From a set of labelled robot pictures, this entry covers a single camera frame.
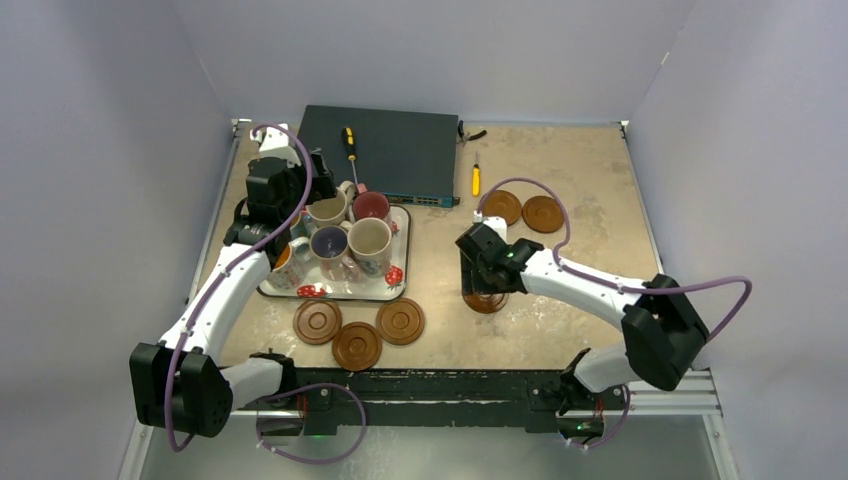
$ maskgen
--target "white wall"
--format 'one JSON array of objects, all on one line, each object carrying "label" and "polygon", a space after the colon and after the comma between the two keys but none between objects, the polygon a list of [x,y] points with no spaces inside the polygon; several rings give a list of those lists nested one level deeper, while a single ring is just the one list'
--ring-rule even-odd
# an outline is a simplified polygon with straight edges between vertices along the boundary
[{"label": "white wall", "polygon": [[308,103],[469,120],[629,118],[695,0],[175,0],[233,117]]},{"label": "white wall", "polygon": [[670,274],[754,281],[708,353],[743,478],[848,469],[846,85],[848,3],[700,0],[630,123]]},{"label": "white wall", "polygon": [[0,3],[0,477],[115,478],[231,126],[176,10]]}]

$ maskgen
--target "round wooden coaster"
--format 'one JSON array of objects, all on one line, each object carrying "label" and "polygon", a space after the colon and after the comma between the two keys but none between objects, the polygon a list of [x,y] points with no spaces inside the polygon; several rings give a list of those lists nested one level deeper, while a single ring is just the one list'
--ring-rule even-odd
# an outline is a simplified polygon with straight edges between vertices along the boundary
[{"label": "round wooden coaster", "polygon": [[553,233],[562,227],[564,219],[556,201],[545,195],[533,197],[522,209],[524,223],[539,233]]},{"label": "round wooden coaster", "polygon": [[310,345],[329,342],[341,326],[342,311],[336,302],[308,300],[294,312],[294,333]]},{"label": "round wooden coaster", "polygon": [[506,306],[509,300],[508,293],[496,293],[494,295],[463,295],[462,299],[471,310],[477,313],[495,313]]},{"label": "round wooden coaster", "polygon": [[521,200],[506,190],[495,190],[483,204],[483,216],[501,217],[512,225],[521,218]]},{"label": "round wooden coaster", "polygon": [[351,372],[373,367],[382,351],[383,340],[379,332],[363,322],[345,325],[333,339],[333,358]]},{"label": "round wooden coaster", "polygon": [[408,298],[387,303],[377,312],[377,331],[392,345],[409,345],[424,331],[424,311]]}]

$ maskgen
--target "wooden table surface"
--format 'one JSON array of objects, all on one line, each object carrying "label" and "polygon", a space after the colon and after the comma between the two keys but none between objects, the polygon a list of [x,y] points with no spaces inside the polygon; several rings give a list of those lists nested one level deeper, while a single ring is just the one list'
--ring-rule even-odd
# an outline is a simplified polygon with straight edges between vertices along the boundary
[{"label": "wooden table surface", "polygon": [[[467,126],[471,132],[478,126]],[[470,310],[460,295],[459,250],[454,241],[471,225],[477,199],[471,196],[471,167],[480,153],[482,189],[510,176],[542,181],[562,198],[572,219],[572,240],[563,256],[600,270],[652,278],[657,272],[626,145],[613,127],[485,127],[481,140],[457,147],[455,192],[462,203],[453,209],[406,206],[412,216],[411,256],[405,296],[418,302],[427,323],[414,343],[383,344],[377,367],[393,368],[528,368],[565,367],[585,347],[621,341],[602,320],[562,302],[514,294],[498,313]],[[232,220],[236,203],[246,196],[247,163],[257,146],[241,142],[227,185],[202,281],[209,275]],[[523,202],[543,193],[513,183],[504,187]],[[520,237],[547,247],[562,240],[530,230],[523,221],[509,228],[509,241]],[[223,365],[244,361],[256,351],[273,348],[304,367],[336,366],[330,344],[311,346],[292,330],[297,299],[254,294],[233,327],[222,355]],[[339,302],[344,323],[374,324],[379,305]]]}]

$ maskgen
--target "cup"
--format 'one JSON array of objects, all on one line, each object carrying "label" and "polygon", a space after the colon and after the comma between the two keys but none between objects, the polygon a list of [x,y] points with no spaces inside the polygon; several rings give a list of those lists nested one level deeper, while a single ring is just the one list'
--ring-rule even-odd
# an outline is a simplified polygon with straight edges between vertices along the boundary
[{"label": "cup", "polygon": [[299,248],[309,245],[309,239],[300,237],[286,245],[277,264],[268,275],[268,283],[280,290],[293,290],[303,283],[305,270],[303,260],[295,255]]},{"label": "cup", "polygon": [[308,205],[306,211],[312,217],[312,222],[319,227],[338,225],[344,221],[355,192],[356,185],[344,181],[336,189],[335,197]]},{"label": "cup", "polygon": [[[350,223],[343,222],[343,227]],[[357,282],[361,270],[351,257],[347,231],[338,225],[319,228],[309,240],[312,255],[318,260],[321,274],[328,280]]]},{"label": "cup", "polygon": [[353,201],[353,218],[356,220],[379,218],[391,227],[392,217],[390,212],[391,205],[389,205],[389,199],[379,192],[361,193]]},{"label": "cup", "polygon": [[368,276],[383,276],[392,266],[392,229],[382,218],[357,220],[347,234],[356,264]]}]

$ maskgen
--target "yellow screwdriver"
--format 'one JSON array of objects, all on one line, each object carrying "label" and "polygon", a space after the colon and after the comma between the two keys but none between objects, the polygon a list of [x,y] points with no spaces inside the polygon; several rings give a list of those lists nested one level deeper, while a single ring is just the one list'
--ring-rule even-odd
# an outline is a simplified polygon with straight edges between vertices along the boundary
[{"label": "yellow screwdriver", "polygon": [[353,168],[353,183],[359,188],[359,179],[356,178],[356,142],[353,139],[353,129],[350,127],[342,129],[342,143],[345,146],[347,159],[350,160],[350,166]]},{"label": "yellow screwdriver", "polygon": [[474,152],[474,169],[471,171],[471,195],[480,195],[480,152]]}]

